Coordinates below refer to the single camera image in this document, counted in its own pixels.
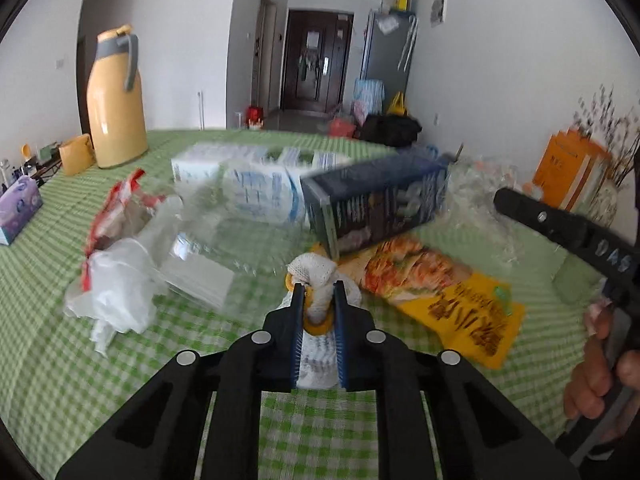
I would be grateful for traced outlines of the person's right hand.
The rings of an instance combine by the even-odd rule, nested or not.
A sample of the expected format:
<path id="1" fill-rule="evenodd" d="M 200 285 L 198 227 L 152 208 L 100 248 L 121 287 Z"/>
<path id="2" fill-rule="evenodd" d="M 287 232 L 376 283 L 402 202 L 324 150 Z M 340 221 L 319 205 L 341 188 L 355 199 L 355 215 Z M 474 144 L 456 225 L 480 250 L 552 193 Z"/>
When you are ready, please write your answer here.
<path id="1" fill-rule="evenodd" d="M 584 347 L 584 359 L 579 363 L 564 389 L 564 412 L 567 418 L 579 415 L 589 419 L 598 418 L 604 410 L 603 397 L 613 385 L 613 376 L 608 368 L 602 342 L 608 338 L 613 315 L 608 300 L 601 299 L 590 304 L 585 314 L 589 338 Z M 614 424 L 605 431 L 601 442 L 608 443 L 623 437 L 639 411 L 640 359 L 638 351 L 625 353 L 617 365 L 616 376 L 634 396 L 626 404 Z"/>

